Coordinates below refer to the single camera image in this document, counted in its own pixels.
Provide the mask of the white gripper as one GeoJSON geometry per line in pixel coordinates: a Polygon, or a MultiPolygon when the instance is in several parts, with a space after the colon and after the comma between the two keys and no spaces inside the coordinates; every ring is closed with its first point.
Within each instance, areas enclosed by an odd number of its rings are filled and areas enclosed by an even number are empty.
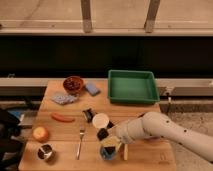
{"type": "Polygon", "coordinates": [[[102,128],[98,131],[97,138],[99,140],[102,140],[101,145],[103,147],[106,147],[105,150],[106,150],[107,154],[112,155],[116,152],[116,149],[120,148],[121,141],[116,136],[108,136],[108,135],[109,135],[108,131],[106,129],[102,128]]]}

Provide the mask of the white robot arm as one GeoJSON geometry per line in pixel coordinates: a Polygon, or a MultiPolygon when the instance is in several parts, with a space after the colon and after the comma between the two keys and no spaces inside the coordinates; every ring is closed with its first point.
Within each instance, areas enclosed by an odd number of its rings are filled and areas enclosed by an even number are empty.
{"type": "Polygon", "coordinates": [[[147,112],[97,133],[100,155],[105,160],[112,160],[124,144],[154,137],[176,142],[213,164],[213,137],[179,126],[162,113],[147,112]]]}

